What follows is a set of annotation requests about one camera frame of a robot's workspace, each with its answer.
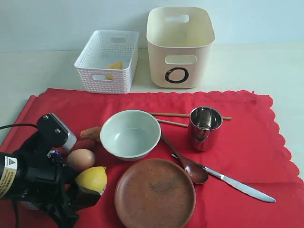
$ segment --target basket handle hole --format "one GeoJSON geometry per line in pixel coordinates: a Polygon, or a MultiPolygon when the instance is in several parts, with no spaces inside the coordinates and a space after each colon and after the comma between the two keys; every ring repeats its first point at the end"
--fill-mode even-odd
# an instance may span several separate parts
{"type": "Polygon", "coordinates": [[[114,80],[114,76],[112,75],[93,75],[93,80],[96,81],[106,81],[106,82],[112,82],[114,80]]]}
{"type": "Polygon", "coordinates": [[[166,16],[166,22],[187,23],[189,15],[166,16]]]}
{"type": "Polygon", "coordinates": [[[166,64],[184,64],[190,65],[196,62],[194,55],[168,55],[165,57],[166,64]]]}
{"type": "Polygon", "coordinates": [[[125,38],[120,38],[120,37],[111,37],[110,41],[112,43],[125,43],[127,40],[125,38]]]}

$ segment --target knife blade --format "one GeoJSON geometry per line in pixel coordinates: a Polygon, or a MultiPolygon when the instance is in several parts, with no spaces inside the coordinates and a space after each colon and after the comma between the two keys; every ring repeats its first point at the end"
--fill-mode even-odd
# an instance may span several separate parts
{"type": "MultiPolygon", "coordinates": [[[[192,161],[193,163],[197,163],[189,158],[186,158],[189,161],[192,161]]],[[[228,176],[225,176],[222,173],[216,172],[206,166],[203,166],[202,164],[197,163],[198,165],[200,165],[201,167],[203,167],[207,173],[211,174],[212,176],[217,177],[218,179],[226,182],[227,184],[229,184],[230,186],[232,186],[233,188],[241,191],[242,193],[245,193],[253,198],[256,198],[258,200],[261,200],[263,202],[268,202],[268,203],[275,203],[275,199],[272,198],[271,196],[266,195],[265,193],[262,193],[261,191],[258,191],[248,185],[245,185],[237,180],[234,180],[228,176]]]]}

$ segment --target ceramic bowl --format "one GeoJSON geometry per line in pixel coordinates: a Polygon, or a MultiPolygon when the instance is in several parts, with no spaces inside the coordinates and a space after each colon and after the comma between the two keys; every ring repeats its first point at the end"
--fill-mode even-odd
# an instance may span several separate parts
{"type": "Polygon", "coordinates": [[[111,116],[100,131],[104,148],[124,161],[146,156],[158,143],[161,127],[150,114],[140,110],[126,110],[111,116]]]}

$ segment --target white table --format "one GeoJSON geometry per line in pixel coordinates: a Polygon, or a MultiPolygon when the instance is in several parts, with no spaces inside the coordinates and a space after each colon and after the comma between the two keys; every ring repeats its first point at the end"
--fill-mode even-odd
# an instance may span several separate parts
{"type": "MultiPolygon", "coordinates": [[[[30,95],[48,87],[84,90],[74,62],[80,51],[0,53],[0,126],[13,123],[30,95]]],[[[165,89],[150,79],[147,49],[139,60],[131,92],[248,90],[271,95],[280,133],[304,179],[304,42],[215,46],[202,84],[165,89]]],[[[0,131],[0,142],[7,130],[0,131]]]]}

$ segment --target stainless steel cup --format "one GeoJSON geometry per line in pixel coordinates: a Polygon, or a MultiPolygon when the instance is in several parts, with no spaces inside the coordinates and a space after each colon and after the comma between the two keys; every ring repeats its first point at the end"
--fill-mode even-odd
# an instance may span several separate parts
{"type": "Polygon", "coordinates": [[[188,126],[191,145],[199,151],[210,149],[218,138],[222,123],[223,117],[214,108],[198,107],[193,109],[188,126]]]}

